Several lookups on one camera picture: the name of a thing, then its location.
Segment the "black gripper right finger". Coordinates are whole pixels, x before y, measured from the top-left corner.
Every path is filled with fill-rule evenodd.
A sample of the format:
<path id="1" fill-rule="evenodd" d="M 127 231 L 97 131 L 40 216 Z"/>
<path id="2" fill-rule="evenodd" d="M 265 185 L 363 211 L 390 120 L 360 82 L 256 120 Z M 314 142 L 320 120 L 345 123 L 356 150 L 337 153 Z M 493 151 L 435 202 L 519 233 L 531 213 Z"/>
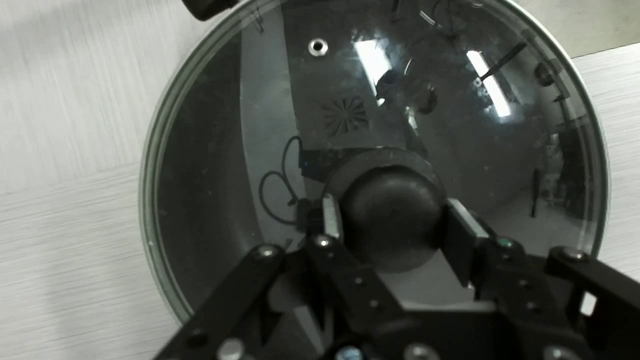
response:
<path id="1" fill-rule="evenodd" d="M 571 245 L 545 257 L 445 200 L 442 252 L 455 278 L 509 324 L 516 360 L 637 360 L 640 286 Z"/>

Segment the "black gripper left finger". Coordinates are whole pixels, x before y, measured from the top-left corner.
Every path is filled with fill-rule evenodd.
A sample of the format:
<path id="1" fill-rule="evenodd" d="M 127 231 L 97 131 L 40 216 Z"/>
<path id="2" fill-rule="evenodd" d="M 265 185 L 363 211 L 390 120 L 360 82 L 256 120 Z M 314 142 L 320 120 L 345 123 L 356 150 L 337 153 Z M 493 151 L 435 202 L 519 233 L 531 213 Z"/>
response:
<path id="1" fill-rule="evenodd" d="M 257 243 L 154 360 L 399 360 L 402 304 L 329 233 Z"/>

